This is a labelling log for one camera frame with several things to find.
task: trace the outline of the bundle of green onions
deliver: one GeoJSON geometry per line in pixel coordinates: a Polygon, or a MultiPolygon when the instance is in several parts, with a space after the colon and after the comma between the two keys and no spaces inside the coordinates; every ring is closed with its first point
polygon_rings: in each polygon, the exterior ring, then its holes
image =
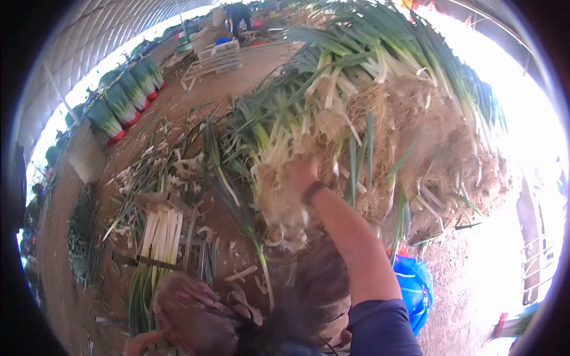
{"type": "Polygon", "coordinates": [[[414,12],[411,22],[378,3],[327,7],[335,17],[326,29],[288,29],[286,40],[305,45],[279,76],[234,101],[222,163],[245,162],[266,243],[304,246],[308,215],[281,179],[302,152],[393,247],[471,224],[476,204],[508,188],[506,123],[491,87],[414,12]]]}
{"type": "MultiPolygon", "coordinates": [[[[182,231],[182,213],[165,206],[157,206],[146,219],[141,256],[169,264],[176,264],[182,231]]],[[[158,280],[169,269],[140,263],[131,283],[129,301],[129,332],[131,337],[156,329],[152,311],[152,295],[158,280]]]]}

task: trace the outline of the red bucket bottom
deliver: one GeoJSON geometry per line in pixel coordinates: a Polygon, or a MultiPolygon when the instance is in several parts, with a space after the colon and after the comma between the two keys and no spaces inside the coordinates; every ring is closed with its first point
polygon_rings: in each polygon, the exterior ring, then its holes
{"type": "Polygon", "coordinates": [[[145,99],[145,103],[144,106],[142,107],[141,111],[144,111],[146,109],[148,109],[148,107],[150,106],[150,101],[148,101],[148,99],[145,99]]]}
{"type": "Polygon", "coordinates": [[[150,101],[153,101],[154,99],[158,98],[158,94],[156,93],[156,90],[153,91],[152,93],[150,93],[146,98],[150,101]]]}
{"type": "Polygon", "coordinates": [[[134,125],[137,122],[137,120],[139,119],[139,117],[141,117],[141,112],[137,110],[135,117],[132,120],[130,120],[128,123],[123,124],[123,128],[128,129],[129,127],[134,125]]]}
{"type": "Polygon", "coordinates": [[[110,138],[109,141],[107,141],[107,143],[105,144],[105,147],[110,147],[110,146],[116,144],[123,137],[125,137],[126,134],[127,134],[127,132],[125,130],[121,130],[121,132],[119,132],[116,136],[110,138]]]}

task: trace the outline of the person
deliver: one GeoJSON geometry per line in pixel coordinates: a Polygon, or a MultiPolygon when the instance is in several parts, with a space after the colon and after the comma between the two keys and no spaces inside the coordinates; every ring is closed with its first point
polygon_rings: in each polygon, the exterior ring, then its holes
{"type": "Polygon", "coordinates": [[[384,245],[368,222],[319,181],[312,154],[296,155],[283,177],[328,236],[299,263],[294,286],[275,294],[266,322],[251,322],[242,305],[220,302],[204,282],[171,273],[153,300],[161,331],[131,339],[126,356],[163,337],[189,355],[322,356],[323,346],[348,342],[353,356],[422,355],[384,245]]]}
{"type": "Polygon", "coordinates": [[[251,31],[251,13],[249,7],[241,2],[230,4],[226,7],[227,19],[230,21],[231,33],[235,38],[243,41],[243,37],[239,36],[238,26],[244,20],[246,30],[251,31]]]}

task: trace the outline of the blue plastic bag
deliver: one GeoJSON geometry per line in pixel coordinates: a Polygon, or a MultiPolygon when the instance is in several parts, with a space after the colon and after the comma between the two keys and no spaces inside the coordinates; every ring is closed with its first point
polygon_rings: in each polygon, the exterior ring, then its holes
{"type": "Polygon", "coordinates": [[[401,255],[396,255],[394,272],[408,309],[412,331],[418,336],[418,332],[426,324],[427,313],[433,304],[431,274],[423,261],[401,255]]]}

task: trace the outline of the wrist band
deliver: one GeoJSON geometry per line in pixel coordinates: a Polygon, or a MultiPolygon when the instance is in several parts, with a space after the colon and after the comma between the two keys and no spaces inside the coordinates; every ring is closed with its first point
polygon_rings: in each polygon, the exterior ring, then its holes
{"type": "Polygon", "coordinates": [[[315,195],[316,192],[321,190],[322,188],[327,187],[327,185],[321,181],[312,182],[311,185],[305,190],[303,196],[301,197],[301,202],[306,205],[311,205],[311,198],[315,195]]]}

